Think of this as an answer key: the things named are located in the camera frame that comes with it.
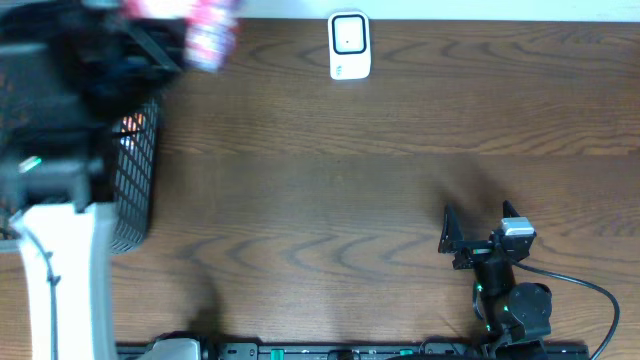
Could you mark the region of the grey plastic mesh basket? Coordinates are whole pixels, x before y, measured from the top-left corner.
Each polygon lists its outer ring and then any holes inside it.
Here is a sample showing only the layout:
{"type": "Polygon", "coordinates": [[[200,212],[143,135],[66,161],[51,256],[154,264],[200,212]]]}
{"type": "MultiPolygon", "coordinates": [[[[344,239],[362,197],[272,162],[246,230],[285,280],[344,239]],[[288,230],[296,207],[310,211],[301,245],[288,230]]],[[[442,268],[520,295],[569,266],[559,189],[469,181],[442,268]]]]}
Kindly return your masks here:
{"type": "Polygon", "coordinates": [[[65,110],[1,107],[1,237],[15,239],[9,219],[39,204],[72,204],[84,212],[112,203],[114,254],[138,248],[152,209],[158,122],[152,98],[113,122],[79,123],[65,110]]]}

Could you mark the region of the red purple snack bag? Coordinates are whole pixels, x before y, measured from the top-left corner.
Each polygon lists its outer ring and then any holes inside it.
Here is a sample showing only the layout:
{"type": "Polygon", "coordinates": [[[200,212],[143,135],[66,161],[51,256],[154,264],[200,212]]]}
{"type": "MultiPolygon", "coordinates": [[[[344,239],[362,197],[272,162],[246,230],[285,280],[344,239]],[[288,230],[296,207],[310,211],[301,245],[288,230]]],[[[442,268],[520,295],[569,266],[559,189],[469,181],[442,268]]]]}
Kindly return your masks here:
{"type": "Polygon", "coordinates": [[[124,12],[132,19],[184,20],[186,62],[215,73],[234,49],[241,5],[241,0],[124,0],[124,12]]]}

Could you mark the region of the white barcode scanner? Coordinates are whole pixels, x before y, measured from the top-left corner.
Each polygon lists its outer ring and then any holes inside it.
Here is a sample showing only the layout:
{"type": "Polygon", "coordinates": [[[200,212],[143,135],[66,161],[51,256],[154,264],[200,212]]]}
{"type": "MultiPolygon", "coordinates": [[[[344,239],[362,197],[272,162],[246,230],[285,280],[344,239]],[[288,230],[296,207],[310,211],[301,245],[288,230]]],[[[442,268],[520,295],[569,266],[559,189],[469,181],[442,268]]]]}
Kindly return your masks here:
{"type": "Polygon", "coordinates": [[[371,71],[369,18],[361,11],[333,13],[327,20],[329,71],[334,80],[359,80],[371,71]]]}

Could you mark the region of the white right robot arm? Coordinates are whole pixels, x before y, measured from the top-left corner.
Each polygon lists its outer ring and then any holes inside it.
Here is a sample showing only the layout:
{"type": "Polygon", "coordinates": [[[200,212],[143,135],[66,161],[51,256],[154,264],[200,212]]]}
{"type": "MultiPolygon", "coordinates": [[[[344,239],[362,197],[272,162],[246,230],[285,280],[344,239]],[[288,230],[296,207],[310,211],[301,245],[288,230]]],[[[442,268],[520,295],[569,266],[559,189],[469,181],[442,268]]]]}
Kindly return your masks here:
{"type": "Polygon", "coordinates": [[[478,353],[496,359],[511,346],[530,344],[543,350],[542,340],[551,333],[552,295],[544,284],[515,279],[513,267],[530,255],[537,233],[509,201],[502,204],[503,218],[485,240],[468,240],[452,206],[444,208],[438,245],[452,254],[455,270],[472,270],[475,276],[472,304],[485,322],[487,335],[476,345],[478,353]]]}

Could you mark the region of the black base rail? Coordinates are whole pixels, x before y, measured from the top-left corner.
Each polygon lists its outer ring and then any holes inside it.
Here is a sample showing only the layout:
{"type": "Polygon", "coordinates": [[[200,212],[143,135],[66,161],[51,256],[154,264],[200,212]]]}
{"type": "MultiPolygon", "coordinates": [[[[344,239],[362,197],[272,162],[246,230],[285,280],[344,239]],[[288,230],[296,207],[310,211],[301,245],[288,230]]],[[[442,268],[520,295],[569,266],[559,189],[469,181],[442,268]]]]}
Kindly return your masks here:
{"type": "Polygon", "coordinates": [[[147,344],[116,346],[119,359],[382,360],[382,359],[556,359],[585,360],[588,347],[547,343],[501,347],[493,355],[467,341],[431,337],[415,343],[264,343],[258,339],[211,339],[188,332],[164,334],[147,344]]]}

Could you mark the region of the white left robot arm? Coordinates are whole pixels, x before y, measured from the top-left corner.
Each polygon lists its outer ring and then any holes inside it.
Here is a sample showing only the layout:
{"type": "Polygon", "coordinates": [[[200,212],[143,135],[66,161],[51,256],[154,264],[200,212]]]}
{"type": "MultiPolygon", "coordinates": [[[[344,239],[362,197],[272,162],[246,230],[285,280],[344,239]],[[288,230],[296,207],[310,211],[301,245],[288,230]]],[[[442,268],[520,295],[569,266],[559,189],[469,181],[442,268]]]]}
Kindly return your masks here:
{"type": "Polygon", "coordinates": [[[115,359],[111,258],[149,228],[160,95],[185,22],[53,1],[1,15],[1,248],[22,258],[32,355],[115,359]]]}

